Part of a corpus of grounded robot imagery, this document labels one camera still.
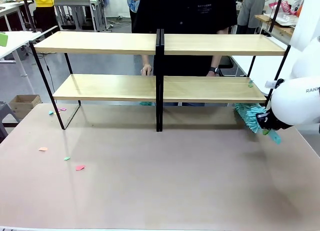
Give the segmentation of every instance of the wristwatch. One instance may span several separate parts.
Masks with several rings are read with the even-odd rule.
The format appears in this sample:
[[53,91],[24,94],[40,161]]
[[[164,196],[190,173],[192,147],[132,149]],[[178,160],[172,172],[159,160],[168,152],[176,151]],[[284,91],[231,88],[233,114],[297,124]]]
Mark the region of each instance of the wristwatch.
[[219,75],[220,77],[224,76],[219,67],[210,67],[209,70],[214,72],[215,74]]

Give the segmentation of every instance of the gray stool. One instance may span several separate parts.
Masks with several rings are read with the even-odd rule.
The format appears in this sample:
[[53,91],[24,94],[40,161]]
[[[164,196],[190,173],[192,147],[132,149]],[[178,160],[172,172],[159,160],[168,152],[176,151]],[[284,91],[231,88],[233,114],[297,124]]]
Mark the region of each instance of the gray stool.
[[12,115],[14,117],[14,119],[18,123],[20,123],[20,120],[17,118],[15,113],[11,110],[9,105],[6,104],[5,102],[0,101],[0,137],[1,138],[5,138],[5,137],[8,136],[8,133],[7,133],[6,129],[5,129],[5,126],[2,123],[7,115]]

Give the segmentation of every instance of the floor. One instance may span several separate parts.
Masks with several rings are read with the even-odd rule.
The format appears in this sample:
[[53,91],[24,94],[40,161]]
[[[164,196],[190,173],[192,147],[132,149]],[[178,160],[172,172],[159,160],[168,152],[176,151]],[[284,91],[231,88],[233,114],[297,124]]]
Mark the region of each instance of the floor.
[[[130,33],[131,26],[128,23],[117,25],[113,30],[116,33]],[[113,75],[140,75],[142,60],[140,55],[118,55],[118,54],[69,54],[71,67],[76,74],[113,74]],[[40,59],[43,69],[46,72],[50,87],[57,89],[68,77],[69,71],[66,59],[61,53],[47,54]],[[38,66],[32,54],[22,61],[26,73],[30,79],[36,94],[40,95],[42,102],[49,103],[50,98],[40,75]],[[31,94],[28,83],[20,77],[15,64],[0,63],[0,101],[9,103],[16,95]],[[236,65],[232,69],[225,69],[225,75],[234,75]],[[58,101],[59,103],[74,103],[72,101]],[[117,101],[84,101],[88,104],[107,104],[107,105],[138,105],[136,102],[117,102]],[[318,126],[298,127],[304,138],[320,154],[320,135]]]

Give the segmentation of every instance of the person in black shirt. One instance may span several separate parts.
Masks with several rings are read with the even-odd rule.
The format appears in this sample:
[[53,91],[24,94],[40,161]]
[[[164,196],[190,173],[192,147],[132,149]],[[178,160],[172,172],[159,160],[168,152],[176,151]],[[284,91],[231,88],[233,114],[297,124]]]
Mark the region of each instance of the person in black shirt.
[[[132,31],[155,34],[161,28],[165,34],[228,34],[236,24],[236,0],[140,0]],[[213,77],[220,60],[218,55],[165,55],[163,75]],[[150,75],[147,55],[142,62],[142,75]]]

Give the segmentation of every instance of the cardboard box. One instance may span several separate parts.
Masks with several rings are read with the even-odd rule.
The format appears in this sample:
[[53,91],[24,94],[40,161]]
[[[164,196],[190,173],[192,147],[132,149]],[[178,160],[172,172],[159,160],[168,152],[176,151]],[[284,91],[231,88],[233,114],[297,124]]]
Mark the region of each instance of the cardboard box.
[[17,95],[9,103],[12,111],[18,119],[23,119],[37,105],[41,104],[41,98],[38,94]]

